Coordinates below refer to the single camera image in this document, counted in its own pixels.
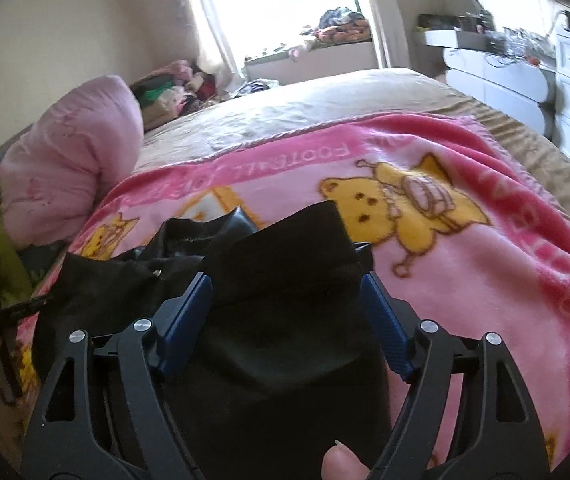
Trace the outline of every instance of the pile of clothes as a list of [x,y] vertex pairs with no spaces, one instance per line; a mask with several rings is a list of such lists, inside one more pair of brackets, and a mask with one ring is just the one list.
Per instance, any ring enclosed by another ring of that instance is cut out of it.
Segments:
[[130,88],[146,132],[221,101],[214,76],[199,72],[185,59],[155,70]]
[[321,43],[346,43],[371,38],[367,18],[348,7],[328,10],[320,19],[313,35]]

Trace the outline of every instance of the silver screw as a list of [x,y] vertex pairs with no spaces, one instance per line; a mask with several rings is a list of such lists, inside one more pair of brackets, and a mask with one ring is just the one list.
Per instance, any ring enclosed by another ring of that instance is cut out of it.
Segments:
[[495,332],[490,332],[489,334],[487,334],[485,336],[485,339],[487,339],[487,342],[492,345],[499,345],[500,343],[502,343],[502,337],[500,337]]
[[421,329],[424,332],[433,334],[434,332],[438,332],[438,325],[431,319],[426,319],[425,321],[421,321]]
[[82,330],[75,330],[70,334],[69,338],[71,343],[80,343],[81,341],[83,341],[83,339],[85,339],[85,332],[83,332]]
[[152,326],[152,322],[149,319],[139,319],[134,323],[134,330],[136,332],[145,332],[145,330],[149,330],[149,327]]

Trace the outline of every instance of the bear face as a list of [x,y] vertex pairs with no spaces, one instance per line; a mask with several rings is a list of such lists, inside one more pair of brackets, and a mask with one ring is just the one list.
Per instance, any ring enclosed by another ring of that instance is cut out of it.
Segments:
[[321,182],[320,192],[336,203],[352,241],[378,244],[393,236],[395,220],[379,182],[372,178],[328,178]]

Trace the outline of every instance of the blue gripper pad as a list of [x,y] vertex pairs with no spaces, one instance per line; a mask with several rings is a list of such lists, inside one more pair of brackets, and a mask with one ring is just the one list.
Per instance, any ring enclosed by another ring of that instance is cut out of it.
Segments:
[[394,313],[390,301],[404,301],[389,298],[387,292],[379,286],[370,274],[365,274],[361,280],[361,304],[369,324],[374,329],[383,355],[389,368],[406,381],[414,373],[414,365],[408,359],[411,337],[405,332],[400,320]]
[[184,295],[161,305],[159,310],[174,310],[169,326],[160,334],[156,349],[161,357],[156,369],[166,379],[180,374],[187,365],[213,297],[211,279],[199,273]]

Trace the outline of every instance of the bear ear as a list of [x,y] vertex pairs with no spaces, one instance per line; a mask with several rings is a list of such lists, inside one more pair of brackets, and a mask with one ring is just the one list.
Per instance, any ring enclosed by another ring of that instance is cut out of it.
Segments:
[[421,173],[427,173],[430,176],[433,176],[435,179],[440,180],[442,182],[447,182],[451,184],[451,179],[445,171],[445,168],[440,164],[436,155],[433,153],[428,153],[425,155],[418,166],[413,168],[414,171],[420,171]]
[[329,196],[338,187],[338,179],[328,178],[321,182],[321,193]]

